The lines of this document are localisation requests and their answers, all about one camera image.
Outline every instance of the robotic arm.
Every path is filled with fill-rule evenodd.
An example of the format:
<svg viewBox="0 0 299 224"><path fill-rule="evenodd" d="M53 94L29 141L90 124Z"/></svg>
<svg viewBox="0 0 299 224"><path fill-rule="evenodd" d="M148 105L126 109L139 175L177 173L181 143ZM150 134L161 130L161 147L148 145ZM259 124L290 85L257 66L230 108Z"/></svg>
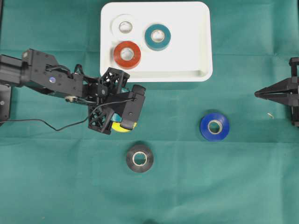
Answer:
<svg viewBox="0 0 299 224"><path fill-rule="evenodd" d="M90 129L110 134L113 122L118 122L121 128L132 130L145 100L145 88L134 85L128 91L125 87L129 77L113 68L101 77L88 77L80 64L71 72L53 55L33 49L25 51L22 59L0 55L0 121L9 118L11 88L27 86L45 95L87 105Z"/></svg>

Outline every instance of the black tape roll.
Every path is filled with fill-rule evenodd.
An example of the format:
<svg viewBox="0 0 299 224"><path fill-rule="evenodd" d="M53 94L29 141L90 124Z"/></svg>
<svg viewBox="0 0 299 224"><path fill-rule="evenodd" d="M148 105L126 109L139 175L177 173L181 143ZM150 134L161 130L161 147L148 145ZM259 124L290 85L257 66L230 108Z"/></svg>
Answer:
<svg viewBox="0 0 299 224"><path fill-rule="evenodd" d="M145 163L138 165L134 162L134 157L137 154L145 155ZM152 151L145 145L134 145L129 149L127 153L127 165L128 167L137 173L143 173L148 171L154 163L154 155Z"/></svg>

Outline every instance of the red tape roll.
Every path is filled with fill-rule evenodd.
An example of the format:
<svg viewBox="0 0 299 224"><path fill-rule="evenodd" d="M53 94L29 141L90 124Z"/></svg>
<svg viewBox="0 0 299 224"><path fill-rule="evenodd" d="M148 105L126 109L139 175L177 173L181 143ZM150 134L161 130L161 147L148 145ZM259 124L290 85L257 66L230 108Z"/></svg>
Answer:
<svg viewBox="0 0 299 224"><path fill-rule="evenodd" d="M132 51L134 53L133 57L129 60L124 60L121 57L121 53L124 49L128 49L128 51ZM137 44L131 41L124 41L115 47L113 52L113 58L121 68L132 69L139 64L141 58L141 51Z"/></svg>

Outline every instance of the white tray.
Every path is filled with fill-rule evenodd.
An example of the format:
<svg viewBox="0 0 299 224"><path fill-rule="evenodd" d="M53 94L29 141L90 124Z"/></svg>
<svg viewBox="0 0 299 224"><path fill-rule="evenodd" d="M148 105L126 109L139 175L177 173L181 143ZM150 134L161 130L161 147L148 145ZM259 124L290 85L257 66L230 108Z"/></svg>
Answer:
<svg viewBox="0 0 299 224"><path fill-rule="evenodd" d="M141 61L133 69L120 68L113 50L121 42L112 33L115 18L134 17L138 26L135 42ZM112 2L101 11L100 73L108 67L130 74L129 82L202 82L213 72L209 8L202 2ZM144 40L147 27L161 23L171 32L171 41L162 51L149 49Z"/></svg>

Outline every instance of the wire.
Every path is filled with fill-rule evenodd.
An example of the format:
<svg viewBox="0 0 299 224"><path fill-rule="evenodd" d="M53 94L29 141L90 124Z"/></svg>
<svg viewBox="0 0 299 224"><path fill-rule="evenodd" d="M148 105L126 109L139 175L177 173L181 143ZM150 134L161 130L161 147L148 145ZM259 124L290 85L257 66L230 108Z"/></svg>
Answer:
<svg viewBox="0 0 299 224"><path fill-rule="evenodd" d="M58 69L66 70L66 72L67 72L67 76L68 76L69 78L72 78L71 70L70 70L68 67L64 66L64 65L60 65L60 64L59 64L59 65L51 66L51 67L48 67L48 68L46 69L46 71L53 71L53 70L58 70Z"/></svg>
<svg viewBox="0 0 299 224"><path fill-rule="evenodd" d="M101 105L98 105L96 108L93 109L93 111L82 121L79 121L79 122L76 122L76 123L73 123L73 124L69 124L69 125L66 125L64 127L61 127L59 129L56 129L55 127L53 127L52 125L50 125L49 123L47 123L46 121L42 120L42 119L18 119L18 120L5 120L5 121L0 121L0 124L2 123L5 123L5 122L16 122L16 121L40 121L40 122L43 122L45 125L49 126L50 128L52 128L53 130L59 132L59 131L62 131L63 129L66 129L68 127L71 127L71 126L74 126L74 125L78 125L78 124L81 124L81 123L84 123L85 121L88 120L88 118L97 110L99 109L100 107L102 106L106 106L106 105L110 105L110 104L121 104L121 103L125 103L125 102L128 102L128 101L132 101L134 100L133 98L132 99L126 99L126 100L123 100L123 101L116 101L116 102L111 102L111 103L105 103L105 104L101 104Z"/></svg>
<svg viewBox="0 0 299 224"><path fill-rule="evenodd" d="M69 73L71 72L71 70L64 65L56 65L56 66L48 67L47 71L53 71L53 70L57 70L57 69L64 69L64 70L67 70Z"/></svg>
<svg viewBox="0 0 299 224"><path fill-rule="evenodd" d="M83 68L81 64L76 64L76 67L74 69L74 72L77 72L79 70L80 75L85 76L84 72L83 72Z"/></svg>

